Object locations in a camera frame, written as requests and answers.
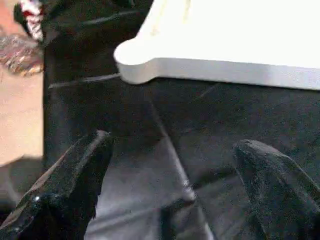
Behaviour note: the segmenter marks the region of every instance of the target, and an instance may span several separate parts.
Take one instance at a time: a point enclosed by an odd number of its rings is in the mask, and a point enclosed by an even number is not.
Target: wooden floor
[[[0,25],[8,32],[23,32],[13,23],[17,0],[0,0]],[[11,75],[0,66],[0,166],[25,156],[43,154],[43,76]]]

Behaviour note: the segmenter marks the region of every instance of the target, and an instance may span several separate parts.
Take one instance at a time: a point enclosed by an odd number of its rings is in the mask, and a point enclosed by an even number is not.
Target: white rounded edge
[[[115,49],[113,57],[123,81],[143,84],[159,75],[152,43],[152,38],[136,37],[121,43]]]
[[[154,56],[150,38],[132,38],[116,47],[113,57],[118,64],[134,66],[149,62]]]

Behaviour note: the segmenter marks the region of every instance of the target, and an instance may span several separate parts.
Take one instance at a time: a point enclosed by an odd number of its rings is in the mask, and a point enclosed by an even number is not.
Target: black surface
[[[72,19],[90,15],[73,13]],[[70,17],[67,10],[63,16]],[[85,239],[263,239],[233,168],[233,144],[271,145],[319,184],[320,94],[181,79],[139,86],[119,77],[84,79],[117,73],[113,50],[140,23],[117,24],[60,34],[45,49],[46,167],[92,129],[115,137]]]
[[[23,196],[0,226],[0,239],[83,238],[112,148],[112,137],[100,130],[75,142]]]
[[[296,162],[252,140],[234,146],[234,160],[268,239],[320,239],[320,188]]]

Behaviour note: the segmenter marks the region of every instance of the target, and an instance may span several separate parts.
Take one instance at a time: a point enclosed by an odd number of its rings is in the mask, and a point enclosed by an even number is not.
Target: white plastic object
[[[316,0],[154,0],[114,52],[122,79],[155,77],[320,90]]]

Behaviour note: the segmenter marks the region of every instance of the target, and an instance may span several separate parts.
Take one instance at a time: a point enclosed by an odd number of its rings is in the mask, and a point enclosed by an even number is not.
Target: red and white object
[[[122,79],[156,77],[320,90],[315,0],[154,0],[115,52]]]
[[[42,41],[44,38],[41,29],[41,21],[44,18],[42,3],[39,0],[20,0],[20,6],[32,38]]]

